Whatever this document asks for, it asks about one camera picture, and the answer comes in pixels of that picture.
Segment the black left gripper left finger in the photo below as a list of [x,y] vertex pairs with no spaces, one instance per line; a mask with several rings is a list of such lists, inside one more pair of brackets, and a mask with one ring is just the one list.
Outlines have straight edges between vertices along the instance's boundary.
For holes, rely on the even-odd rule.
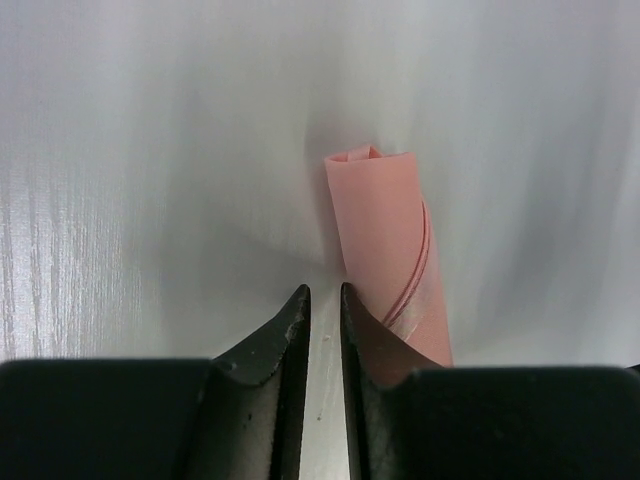
[[215,358],[1,366],[5,479],[295,479],[311,293]]

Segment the pink cloth napkin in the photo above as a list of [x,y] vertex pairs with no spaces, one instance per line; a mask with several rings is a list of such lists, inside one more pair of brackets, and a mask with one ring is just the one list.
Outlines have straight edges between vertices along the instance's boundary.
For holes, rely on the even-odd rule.
[[325,160],[346,269],[346,353],[373,383],[453,363],[437,242],[412,153],[371,145]]

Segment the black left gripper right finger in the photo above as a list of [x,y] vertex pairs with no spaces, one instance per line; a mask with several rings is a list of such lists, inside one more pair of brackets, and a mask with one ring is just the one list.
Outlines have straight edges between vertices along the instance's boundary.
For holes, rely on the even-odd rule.
[[637,367],[444,367],[341,288],[355,479],[635,479]]

